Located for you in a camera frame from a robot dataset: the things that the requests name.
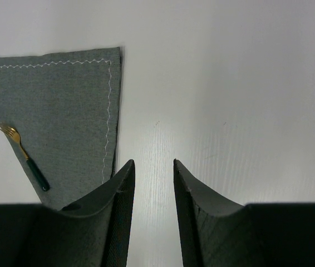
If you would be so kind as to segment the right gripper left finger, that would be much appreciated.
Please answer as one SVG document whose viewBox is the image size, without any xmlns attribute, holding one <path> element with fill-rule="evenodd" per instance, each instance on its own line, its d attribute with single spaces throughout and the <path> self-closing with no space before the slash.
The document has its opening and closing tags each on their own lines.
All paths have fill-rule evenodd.
<svg viewBox="0 0 315 267">
<path fill-rule="evenodd" d="M 125 266 L 134 192 L 135 163 L 129 160 L 59 211 L 0 204 L 0 266 Z"/>
</svg>

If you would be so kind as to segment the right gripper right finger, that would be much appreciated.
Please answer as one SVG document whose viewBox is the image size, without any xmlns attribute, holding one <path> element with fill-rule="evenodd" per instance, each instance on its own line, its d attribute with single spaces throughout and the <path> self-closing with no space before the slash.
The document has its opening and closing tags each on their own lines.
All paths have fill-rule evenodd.
<svg viewBox="0 0 315 267">
<path fill-rule="evenodd" d="M 239 205 L 174 160 L 184 266 L 315 266 L 315 202 Z"/>
</svg>

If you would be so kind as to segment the grey cloth napkin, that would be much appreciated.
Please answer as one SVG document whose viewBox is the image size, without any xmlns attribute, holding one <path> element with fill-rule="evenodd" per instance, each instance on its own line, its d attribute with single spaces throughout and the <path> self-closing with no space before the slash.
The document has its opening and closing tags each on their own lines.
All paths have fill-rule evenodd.
<svg viewBox="0 0 315 267">
<path fill-rule="evenodd" d="M 0 123 L 19 132 L 47 179 L 43 191 L 13 145 L 44 205 L 59 210 L 113 176 L 121 66 L 119 47 L 0 57 Z"/>
</svg>

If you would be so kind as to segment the gold fork green handle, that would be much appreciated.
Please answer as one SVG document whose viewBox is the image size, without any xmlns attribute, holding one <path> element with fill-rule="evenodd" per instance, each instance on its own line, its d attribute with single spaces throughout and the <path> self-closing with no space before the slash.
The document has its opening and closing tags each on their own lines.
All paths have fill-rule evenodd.
<svg viewBox="0 0 315 267">
<path fill-rule="evenodd" d="M 23 153 L 26 163 L 31 170 L 33 176 L 35 177 L 37 183 L 39 184 L 42 191 L 47 192 L 50 189 L 50 185 L 47 179 L 44 177 L 41 170 L 36 165 L 35 161 L 29 156 L 29 154 L 25 151 L 24 147 L 21 143 L 21 136 L 19 132 L 5 123 L 0 123 L 0 131 L 2 131 L 5 135 L 7 135 L 12 141 L 14 141 L 18 146 L 21 152 Z"/>
</svg>

